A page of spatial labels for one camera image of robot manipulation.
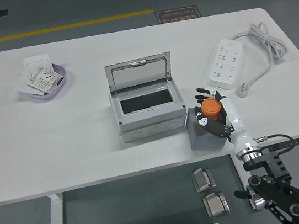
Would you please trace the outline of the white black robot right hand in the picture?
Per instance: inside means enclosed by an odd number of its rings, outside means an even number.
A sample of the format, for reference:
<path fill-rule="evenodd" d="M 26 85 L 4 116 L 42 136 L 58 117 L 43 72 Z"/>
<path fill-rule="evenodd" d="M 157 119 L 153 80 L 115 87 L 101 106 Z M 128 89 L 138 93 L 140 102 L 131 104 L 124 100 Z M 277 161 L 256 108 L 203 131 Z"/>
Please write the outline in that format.
<path fill-rule="evenodd" d="M 197 88 L 195 99 L 200 107 L 194 109 L 198 124 L 218 138 L 226 138 L 233 144 L 238 159 L 254 159 L 261 156 L 258 143 L 247 135 L 244 123 L 232 101 L 218 91 Z"/>

